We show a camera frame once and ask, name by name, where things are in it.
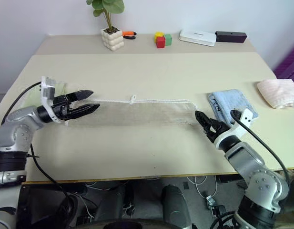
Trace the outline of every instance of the yellow block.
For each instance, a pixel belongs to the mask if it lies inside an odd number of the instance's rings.
[[[163,32],[156,32],[155,33],[155,36],[154,36],[154,42],[156,42],[156,39],[158,38],[158,37],[163,37],[164,36],[164,33]]]

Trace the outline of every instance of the white box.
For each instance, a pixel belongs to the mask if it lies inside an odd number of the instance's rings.
[[[182,30],[179,39],[184,42],[214,46],[217,36],[210,32]]]

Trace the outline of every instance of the toy block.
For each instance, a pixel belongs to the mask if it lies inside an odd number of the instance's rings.
[[[164,38],[165,38],[165,46],[172,44],[172,36],[170,34],[165,34]]]
[[[164,36],[164,34],[162,33],[162,32],[156,32],[155,33],[155,36],[154,36],[154,42],[156,43],[156,39],[158,38],[158,37],[163,37]]]
[[[158,37],[156,39],[156,46],[157,48],[164,48],[165,47],[165,38],[164,37]]]

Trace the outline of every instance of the green leaf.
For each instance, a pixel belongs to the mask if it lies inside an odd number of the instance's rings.
[[[113,3],[103,1],[103,7],[109,13],[122,13],[124,11],[124,4],[122,0],[115,0]]]
[[[93,0],[86,0],[86,4],[91,5],[91,3],[93,2]]]
[[[103,9],[94,10],[93,15],[94,15],[94,17],[99,17],[102,14],[102,12],[103,12]]]
[[[112,4],[114,3],[116,0],[103,0],[105,3],[108,3],[108,4]]]
[[[91,4],[95,10],[103,9],[102,0],[94,0]]]

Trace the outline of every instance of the potted plant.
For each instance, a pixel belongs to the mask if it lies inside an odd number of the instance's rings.
[[[104,46],[115,51],[124,45],[122,31],[112,26],[112,13],[122,13],[124,3],[122,0],[86,0],[88,5],[95,9],[93,15],[99,17],[103,15],[107,21],[108,28],[101,30],[101,37]]]

